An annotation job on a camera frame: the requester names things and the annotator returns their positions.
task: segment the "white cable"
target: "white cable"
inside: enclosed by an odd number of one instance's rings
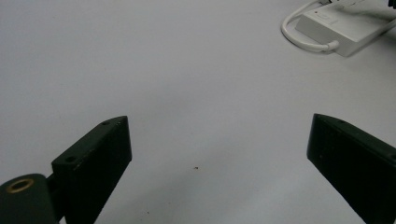
[[[281,31],[282,34],[293,44],[295,44],[296,46],[302,48],[302,49],[306,49],[306,50],[311,50],[311,51],[330,51],[333,49],[337,49],[338,46],[340,45],[340,43],[336,40],[325,44],[325,45],[319,45],[319,44],[309,44],[309,43],[305,43],[299,39],[297,39],[296,37],[292,36],[291,33],[289,33],[289,31],[286,29],[286,26],[289,24],[289,22],[300,16],[301,13],[307,9],[308,7],[314,5],[315,3],[319,3],[319,0],[314,0],[312,2],[309,2],[305,5],[303,5],[302,7],[299,7],[297,10],[295,10],[293,13],[291,13],[285,20],[283,20],[282,22],[282,26],[281,26]]]

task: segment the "screw hole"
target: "screw hole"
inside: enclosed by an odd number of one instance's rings
[[[35,181],[33,179],[21,179],[12,183],[7,188],[8,193],[18,193],[25,189],[29,189]]]
[[[77,158],[76,157],[67,157],[65,161],[67,162],[73,162],[75,161]]]

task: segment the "white power adapter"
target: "white power adapter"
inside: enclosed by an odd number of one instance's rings
[[[305,12],[296,30],[327,44],[338,41],[334,50],[348,56],[396,25],[396,10],[381,0],[337,0]]]

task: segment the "power cord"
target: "power cord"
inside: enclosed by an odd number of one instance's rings
[[[305,43],[305,42],[297,39],[295,36],[293,36],[291,33],[289,33],[289,31],[286,29],[286,26],[290,23],[290,21],[301,16],[302,12],[304,10],[306,10],[308,7],[310,7],[316,3],[328,4],[330,2],[331,2],[330,0],[314,0],[312,2],[309,2],[305,5],[303,5],[302,7],[299,7],[297,10],[292,12],[287,18],[285,18],[285,20],[283,20],[282,26],[281,26],[282,34],[291,43],[300,47],[301,49],[306,49],[306,50],[310,50],[310,51],[330,51],[330,50],[337,49],[339,47],[340,43],[336,40],[334,40],[328,44],[325,44],[325,45],[309,44],[309,43]]]

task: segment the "white surface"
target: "white surface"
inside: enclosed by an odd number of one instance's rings
[[[295,29],[349,56],[396,24],[396,10],[378,0],[342,0],[306,11]]]
[[[396,34],[309,53],[278,28],[303,3],[0,1],[0,182],[127,115],[134,159],[98,224],[363,223],[306,144],[323,113],[396,146]]]

